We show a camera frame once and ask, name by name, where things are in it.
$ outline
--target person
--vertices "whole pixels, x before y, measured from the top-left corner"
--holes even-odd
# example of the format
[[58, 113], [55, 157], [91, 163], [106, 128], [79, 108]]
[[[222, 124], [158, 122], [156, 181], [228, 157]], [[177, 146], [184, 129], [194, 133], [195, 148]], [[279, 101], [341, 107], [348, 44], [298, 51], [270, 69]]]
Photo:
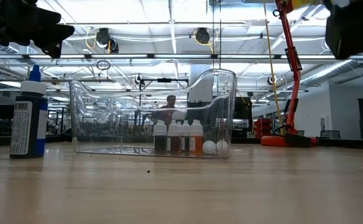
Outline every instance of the person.
[[[176, 96], [169, 95], [167, 96], [167, 104], [165, 106], [161, 106], [161, 108], [175, 108]], [[165, 122], [167, 126], [172, 122], [172, 114], [173, 110], [165, 110], [159, 111], [154, 114], [154, 123], [157, 123], [158, 119], [161, 119]]]

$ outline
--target table surface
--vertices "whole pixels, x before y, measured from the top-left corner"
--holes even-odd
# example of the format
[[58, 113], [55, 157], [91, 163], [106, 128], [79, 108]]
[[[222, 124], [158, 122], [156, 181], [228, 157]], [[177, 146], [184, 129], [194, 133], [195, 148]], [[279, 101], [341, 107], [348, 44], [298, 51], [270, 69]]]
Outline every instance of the table surface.
[[363, 223], [363, 150], [248, 144], [229, 159], [184, 159], [46, 148], [10, 160], [0, 147], [1, 224]]

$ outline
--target transparent container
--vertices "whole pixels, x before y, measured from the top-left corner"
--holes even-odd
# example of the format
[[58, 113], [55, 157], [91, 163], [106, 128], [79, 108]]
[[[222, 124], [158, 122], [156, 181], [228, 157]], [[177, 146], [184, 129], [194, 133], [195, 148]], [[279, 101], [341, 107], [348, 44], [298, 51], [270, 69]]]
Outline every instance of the transparent container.
[[[74, 151], [136, 156], [229, 157], [236, 90], [236, 74], [220, 69], [207, 70], [188, 87], [175, 90], [95, 92], [89, 91], [81, 82], [72, 81]], [[172, 95], [176, 97], [175, 107], [162, 108], [167, 104], [167, 97]], [[164, 122], [159, 123], [165, 123], [168, 128], [172, 118], [180, 125], [184, 122], [201, 124], [202, 141], [194, 142], [202, 144], [197, 149], [205, 148], [172, 152], [155, 148], [154, 125], [161, 119]]]

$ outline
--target ceiling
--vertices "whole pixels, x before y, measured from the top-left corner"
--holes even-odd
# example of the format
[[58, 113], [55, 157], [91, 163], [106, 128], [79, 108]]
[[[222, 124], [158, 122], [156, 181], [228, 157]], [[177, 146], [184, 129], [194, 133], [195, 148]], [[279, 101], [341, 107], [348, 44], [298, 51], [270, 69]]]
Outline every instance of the ceiling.
[[[198, 44], [193, 37], [194, 31], [199, 27], [207, 28], [215, 54], [268, 54], [262, 1], [245, 1], [250, 2], [249, 4], [243, 4], [243, 0], [221, 2], [221, 12], [219, 3], [212, 6], [213, 4], [208, 4], [207, 1], [197, 0], [39, 0], [37, 5], [59, 12], [62, 15], [62, 24], [76, 27], [74, 35], [63, 42], [62, 54], [106, 54], [106, 50], [94, 44], [95, 33], [103, 27], [110, 29], [111, 37], [115, 38], [119, 45], [120, 54], [211, 54], [210, 46]], [[282, 25], [280, 20], [272, 15], [275, 4], [272, 1], [266, 2], [272, 53], [285, 55], [287, 46], [283, 39]], [[299, 55], [330, 55], [324, 41], [328, 16], [329, 11], [323, 6], [304, 7], [289, 13], [293, 41]], [[41, 54], [33, 45], [25, 48], [12, 44], [11, 47], [19, 54]], [[95, 64], [97, 60], [73, 61], [75, 64], [80, 63], [80, 66], [53, 65], [58, 62], [29, 61], [30, 65], [45, 64], [43, 75], [46, 78], [92, 79], [97, 78], [100, 73]], [[105, 76], [116, 80], [122, 88], [132, 88], [130, 84], [137, 74], [149, 78], [188, 77], [191, 65], [200, 64], [194, 60], [134, 60], [134, 66], [128, 65], [129, 60], [118, 62], [119, 66], [113, 65], [105, 71]], [[0, 60], [0, 67], [26, 74], [29, 64], [17, 63], [16, 60]], [[239, 89], [271, 88], [267, 84], [267, 78], [272, 73], [268, 62], [223, 61], [219, 64], [217, 61], [206, 63], [205, 66], [208, 64], [213, 68], [221, 67], [235, 72], [239, 77]], [[309, 72], [320, 65], [304, 63], [301, 72]], [[278, 78], [277, 86], [292, 81], [292, 73], [286, 60], [273, 64], [273, 70]], [[17, 76], [7, 74], [5, 78], [11, 77]], [[108, 83], [86, 84], [95, 88], [111, 88]], [[60, 86], [48, 85], [50, 88], [68, 88], [67, 83]], [[176, 83], [166, 85], [166, 88], [176, 87]]]

